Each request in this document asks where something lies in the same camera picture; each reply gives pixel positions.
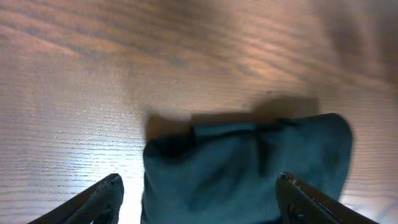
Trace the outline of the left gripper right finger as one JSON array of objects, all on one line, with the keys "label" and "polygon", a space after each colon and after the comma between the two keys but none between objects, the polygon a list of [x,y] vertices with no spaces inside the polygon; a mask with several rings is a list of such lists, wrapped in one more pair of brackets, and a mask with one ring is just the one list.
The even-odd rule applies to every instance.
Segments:
[{"label": "left gripper right finger", "polygon": [[288,172],[280,173],[275,192],[283,224],[377,224]]}]

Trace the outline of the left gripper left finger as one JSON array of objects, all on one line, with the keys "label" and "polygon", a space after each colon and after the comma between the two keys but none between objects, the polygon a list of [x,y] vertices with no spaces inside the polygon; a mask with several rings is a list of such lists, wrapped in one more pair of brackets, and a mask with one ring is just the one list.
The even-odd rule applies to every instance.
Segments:
[{"label": "left gripper left finger", "polygon": [[118,224],[124,198],[119,174],[110,174],[29,224]]}]

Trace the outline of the black t-shirt with white logo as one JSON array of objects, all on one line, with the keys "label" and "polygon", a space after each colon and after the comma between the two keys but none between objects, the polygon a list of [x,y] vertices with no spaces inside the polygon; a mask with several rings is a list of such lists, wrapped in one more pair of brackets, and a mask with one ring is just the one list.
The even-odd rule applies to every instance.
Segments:
[{"label": "black t-shirt with white logo", "polygon": [[292,173],[334,199],[353,134],[338,114],[193,126],[147,142],[141,222],[279,223],[275,182]]}]

